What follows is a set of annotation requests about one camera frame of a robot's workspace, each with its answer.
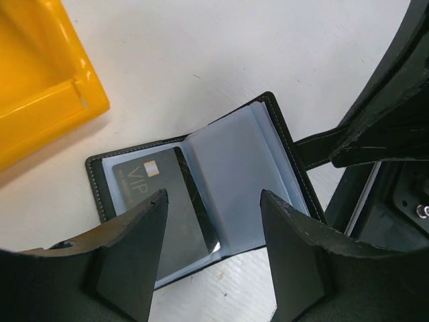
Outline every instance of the yellow bin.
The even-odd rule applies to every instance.
[[[0,170],[109,109],[59,0],[0,0]]]

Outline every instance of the black card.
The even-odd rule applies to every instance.
[[[217,235],[180,148],[117,164],[113,173],[126,209],[167,189],[168,218],[157,280],[209,255]]]

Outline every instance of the card holder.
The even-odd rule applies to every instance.
[[[86,168],[102,222],[121,212],[116,200],[118,189],[112,193],[113,167],[171,148],[183,152],[219,246],[177,274],[157,279],[156,288],[223,258],[263,247],[259,209],[262,189],[275,191],[301,212],[324,222],[320,203],[272,93],[262,94],[187,136],[90,157]],[[175,208],[170,204],[170,217]]]

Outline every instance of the white surface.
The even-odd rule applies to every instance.
[[[334,127],[408,0],[64,0],[111,111],[0,173],[0,247],[49,247],[99,224],[86,157],[194,131],[273,91],[295,140]],[[310,172],[326,205],[341,172]],[[157,291],[150,321],[268,321],[265,250]]]

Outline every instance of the card chip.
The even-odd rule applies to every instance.
[[[146,162],[144,166],[147,172],[147,176],[156,176],[160,173],[155,161]]]

